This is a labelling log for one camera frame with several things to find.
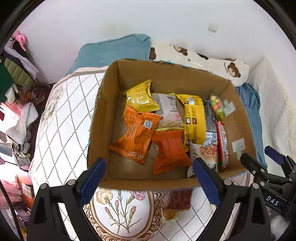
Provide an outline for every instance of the orange snack in clear wrapper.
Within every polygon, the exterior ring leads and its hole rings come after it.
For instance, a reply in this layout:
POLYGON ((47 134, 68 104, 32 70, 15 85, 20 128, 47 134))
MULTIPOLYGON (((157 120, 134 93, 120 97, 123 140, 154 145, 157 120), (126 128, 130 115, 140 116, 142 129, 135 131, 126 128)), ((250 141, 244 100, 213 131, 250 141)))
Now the orange snack in clear wrapper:
POLYGON ((151 137, 161 118, 153 113, 137 112, 127 105, 124 122, 128 130, 123 137, 110 145, 109 149, 144 164, 151 137))
POLYGON ((154 164, 154 175, 179 166, 191 166, 182 142, 183 130, 156 131, 152 142, 158 146, 158 155, 154 164))

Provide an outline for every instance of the floral embroidery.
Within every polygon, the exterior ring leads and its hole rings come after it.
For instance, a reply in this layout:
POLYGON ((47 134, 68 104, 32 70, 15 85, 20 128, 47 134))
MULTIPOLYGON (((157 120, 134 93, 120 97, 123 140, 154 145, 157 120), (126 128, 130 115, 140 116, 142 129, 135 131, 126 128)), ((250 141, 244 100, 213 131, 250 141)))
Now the floral embroidery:
POLYGON ((117 233, 119 233, 121 226, 124 227, 129 233, 130 227, 135 225, 136 223, 138 223, 141 220, 141 218, 140 218, 138 221, 131 223, 133 215, 137 210, 137 207, 132 206, 132 208, 129 211, 129 216, 128 216, 128 211, 126 211, 126 209, 127 209, 127 206, 131 203, 131 201, 134 200, 135 198, 139 201, 144 200, 146 192, 145 191, 130 191, 130 193, 131 193, 131 196, 128 200, 126 200, 126 205, 125 205, 125 207, 123 207, 121 190, 118 190, 118 199, 115 201, 115 208, 114 208, 113 204, 110 202, 110 194, 112 195, 111 199, 113 198, 113 194, 111 193, 110 190, 105 189, 105 191, 98 191, 97 192, 97 201, 101 204, 104 204, 104 203, 108 204, 117 216, 117 219, 115 219, 116 217, 115 218, 113 217, 109 208, 105 207, 106 213, 109 215, 110 219, 112 219, 114 221, 114 223, 112 223, 110 226, 112 226, 114 224, 116 224, 118 226, 117 233))
POLYGON ((96 192, 96 200, 98 203, 106 205, 106 197, 108 200, 112 200, 113 194, 110 189, 105 189, 105 188, 98 188, 98 191, 96 192))

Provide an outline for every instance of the black cable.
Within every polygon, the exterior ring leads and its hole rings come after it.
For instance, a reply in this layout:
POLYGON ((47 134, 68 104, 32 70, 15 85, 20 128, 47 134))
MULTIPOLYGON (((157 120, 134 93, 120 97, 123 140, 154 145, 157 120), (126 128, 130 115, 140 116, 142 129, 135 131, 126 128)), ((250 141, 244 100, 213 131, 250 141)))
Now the black cable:
POLYGON ((1 191, 2 191, 2 193, 4 195, 4 197, 5 197, 6 201, 8 202, 8 206, 9 206, 9 209, 11 211, 13 221, 15 222, 15 227, 17 229, 17 233, 19 235, 19 238, 20 238, 21 241, 24 241, 24 237, 22 236, 22 232, 20 230, 20 224, 18 223, 17 216, 16 216, 15 211, 14 211, 15 209, 13 208, 13 205, 12 205, 12 203, 10 201, 10 198, 9 198, 9 196, 8 196, 8 194, 7 194, 7 192, 6 192, 5 188, 4 188, 1 180, 0 180, 0 189, 1 189, 1 191))

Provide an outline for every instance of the oval ornate frame pattern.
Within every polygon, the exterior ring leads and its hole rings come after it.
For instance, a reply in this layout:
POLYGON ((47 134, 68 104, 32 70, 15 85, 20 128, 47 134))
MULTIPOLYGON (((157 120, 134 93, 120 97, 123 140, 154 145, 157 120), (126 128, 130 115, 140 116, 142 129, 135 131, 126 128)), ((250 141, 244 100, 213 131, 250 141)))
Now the oval ornate frame pattern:
POLYGON ((83 210, 98 235, 105 239, 105 241, 129 241, 133 239, 148 240, 152 238, 154 236, 154 232, 162 226, 161 204, 165 194, 164 192, 147 191, 147 196, 150 203, 147 223, 140 232, 131 237, 123 237, 115 234, 100 222, 94 208, 94 198, 92 198, 89 204, 83 207, 83 210))

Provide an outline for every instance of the light switch plate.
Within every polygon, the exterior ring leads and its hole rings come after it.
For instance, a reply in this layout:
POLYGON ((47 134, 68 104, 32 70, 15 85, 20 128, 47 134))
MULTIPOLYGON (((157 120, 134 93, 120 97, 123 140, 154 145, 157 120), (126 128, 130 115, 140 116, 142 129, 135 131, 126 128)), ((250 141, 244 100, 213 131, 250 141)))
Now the light switch plate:
POLYGON ((217 29, 218 29, 218 25, 217 24, 213 24, 213 23, 211 23, 210 26, 209 26, 209 28, 208 28, 208 30, 211 31, 211 32, 213 32, 213 33, 215 33, 217 31, 217 29))

